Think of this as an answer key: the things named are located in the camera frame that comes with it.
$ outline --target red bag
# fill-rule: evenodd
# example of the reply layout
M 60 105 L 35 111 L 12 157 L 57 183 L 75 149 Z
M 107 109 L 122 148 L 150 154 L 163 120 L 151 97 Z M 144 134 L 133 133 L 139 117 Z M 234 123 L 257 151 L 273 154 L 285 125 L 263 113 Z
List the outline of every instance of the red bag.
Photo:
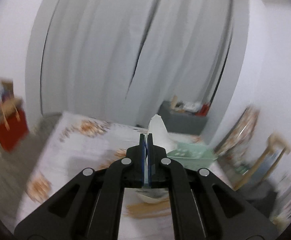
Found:
M 25 112 L 21 109 L 8 118 L 4 117 L 4 122 L 0 122 L 0 144 L 7 152 L 12 151 L 18 141 L 28 134 Z

